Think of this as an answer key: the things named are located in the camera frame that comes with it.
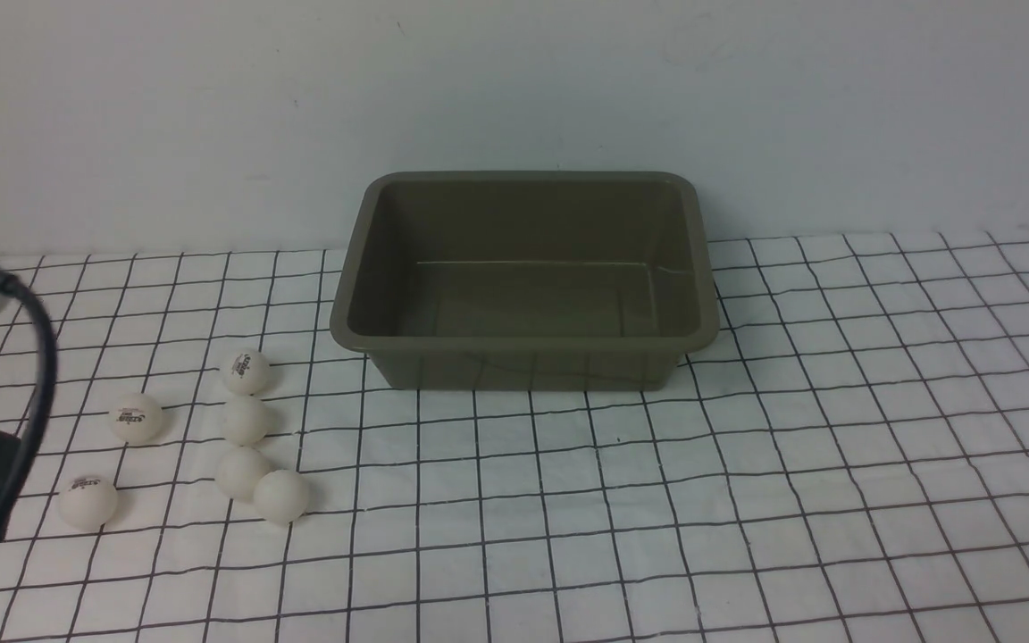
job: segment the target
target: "black cord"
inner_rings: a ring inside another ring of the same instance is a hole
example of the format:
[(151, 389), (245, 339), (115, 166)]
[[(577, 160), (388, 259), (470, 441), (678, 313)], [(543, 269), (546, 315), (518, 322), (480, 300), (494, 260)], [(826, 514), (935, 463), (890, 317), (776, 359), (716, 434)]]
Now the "black cord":
[(50, 420), (50, 408), (54, 405), (54, 387), (58, 382), (58, 341), (54, 336), (54, 326), (50, 317), (45, 313), (41, 300), (31, 292), (13, 274), (0, 270), (0, 293), (16, 298), (17, 303), (30, 315), (37, 333), (37, 384), (34, 397), (31, 399), (30, 420), (22, 434), (22, 442), (17, 445), (15, 460), (10, 465), (0, 493), (0, 536), (7, 525), (7, 517), (17, 500), (17, 494), (30, 473), (45, 435), (45, 425)]

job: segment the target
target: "grid tablecloth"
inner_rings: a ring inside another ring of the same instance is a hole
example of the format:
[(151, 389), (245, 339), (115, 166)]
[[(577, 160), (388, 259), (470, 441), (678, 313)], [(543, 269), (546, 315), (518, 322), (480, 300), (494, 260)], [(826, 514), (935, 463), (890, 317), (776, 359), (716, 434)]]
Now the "grid tablecloth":
[[(8, 257), (62, 371), (0, 640), (1029, 640), (1029, 231), (710, 253), (717, 342), (644, 395), (389, 390), (327, 332), (343, 251)], [(290, 529), (212, 481), (242, 345), (314, 490)], [(5, 431), (33, 349), (5, 311)], [(136, 390), (147, 446), (106, 427)], [(83, 473), (100, 533), (54, 509)]]

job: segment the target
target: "ping pong ball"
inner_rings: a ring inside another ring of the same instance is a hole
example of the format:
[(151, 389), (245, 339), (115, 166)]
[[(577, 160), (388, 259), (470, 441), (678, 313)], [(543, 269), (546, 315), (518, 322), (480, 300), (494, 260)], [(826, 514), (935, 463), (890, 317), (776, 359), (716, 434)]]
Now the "ping pong ball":
[(253, 508), (270, 523), (288, 525), (300, 517), (308, 508), (307, 481), (294, 471), (273, 471), (256, 484)]
[(273, 429), (273, 415), (260, 399), (234, 396), (221, 408), (220, 435), (238, 446), (257, 443)]
[(75, 479), (58, 494), (58, 513), (62, 521), (80, 531), (97, 531), (113, 517), (118, 508), (118, 490), (110, 480), (98, 476)]
[(132, 392), (110, 410), (110, 428), (126, 442), (146, 443), (161, 431), (161, 406), (143, 392)]
[(269, 385), (269, 360), (260, 351), (242, 348), (229, 354), (220, 365), (220, 379), (237, 395), (252, 395)]
[(248, 502), (253, 499), (256, 484), (271, 470), (273, 465), (259, 451), (238, 446), (225, 453), (217, 464), (217, 488), (233, 500)]

